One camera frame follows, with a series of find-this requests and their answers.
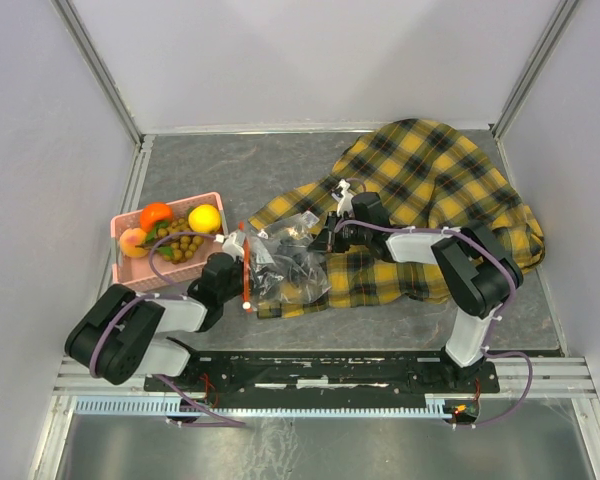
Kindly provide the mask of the clear zip top bag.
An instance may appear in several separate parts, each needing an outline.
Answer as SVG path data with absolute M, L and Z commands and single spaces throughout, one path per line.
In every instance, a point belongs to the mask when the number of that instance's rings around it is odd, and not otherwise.
M 249 296 L 256 311 L 311 304 L 330 290 L 324 256 L 309 249 L 317 223 L 318 217 L 306 211 L 247 229 Z

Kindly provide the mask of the brown fake longan bunch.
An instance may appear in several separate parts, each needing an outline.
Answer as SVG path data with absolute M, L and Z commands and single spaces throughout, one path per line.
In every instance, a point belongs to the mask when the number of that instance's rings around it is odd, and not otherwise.
M 194 254 L 200 249 L 205 238 L 194 235 L 188 221 L 176 218 L 168 222 L 157 222 L 147 234 L 145 243 L 153 247 L 156 243 L 166 239 L 156 248 L 156 253 L 166 262 L 181 264 L 192 260 Z

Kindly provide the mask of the orange fake tangerine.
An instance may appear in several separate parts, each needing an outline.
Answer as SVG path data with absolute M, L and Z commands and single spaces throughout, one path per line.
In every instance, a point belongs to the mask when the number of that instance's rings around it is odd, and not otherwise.
M 174 213 L 170 205 L 163 202 L 154 202 L 142 209 L 139 216 L 140 228 L 149 233 L 154 226 L 162 221 L 170 223 Z

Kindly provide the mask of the orange-yellow fake peach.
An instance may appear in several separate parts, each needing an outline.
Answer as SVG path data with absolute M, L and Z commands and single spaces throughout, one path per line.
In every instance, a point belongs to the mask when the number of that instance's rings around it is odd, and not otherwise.
M 131 259 L 145 257 L 149 250 L 145 247 L 147 233 L 140 227 L 128 228 L 118 240 L 120 252 Z

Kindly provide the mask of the dark fake grape bunch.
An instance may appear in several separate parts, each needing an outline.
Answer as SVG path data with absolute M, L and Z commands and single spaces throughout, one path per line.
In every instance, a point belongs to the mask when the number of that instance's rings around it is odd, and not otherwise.
M 250 238 L 250 287 L 260 302 L 309 304 L 330 284 L 320 257 L 302 243 Z

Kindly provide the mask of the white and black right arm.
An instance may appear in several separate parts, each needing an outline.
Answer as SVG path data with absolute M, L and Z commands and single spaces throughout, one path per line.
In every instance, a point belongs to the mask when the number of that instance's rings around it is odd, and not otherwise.
M 379 260 L 439 268 L 458 310 L 440 365 L 422 380 L 452 391 L 466 388 L 484 364 L 492 322 L 523 283 L 512 255 L 476 220 L 452 228 L 397 227 L 376 192 L 344 194 L 309 249 L 340 254 L 358 245 Z

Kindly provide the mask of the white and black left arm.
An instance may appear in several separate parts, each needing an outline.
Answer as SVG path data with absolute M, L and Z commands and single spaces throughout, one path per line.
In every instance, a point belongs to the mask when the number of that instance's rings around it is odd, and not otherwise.
M 188 348 L 168 336 L 215 326 L 225 303 L 243 293 L 243 266 L 227 253 L 214 253 L 185 294 L 141 294 L 113 284 L 68 335 L 64 352 L 91 377 L 112 385 L 136 374 L 159 374 L 178 389 L 192 389 L 201 366 Z

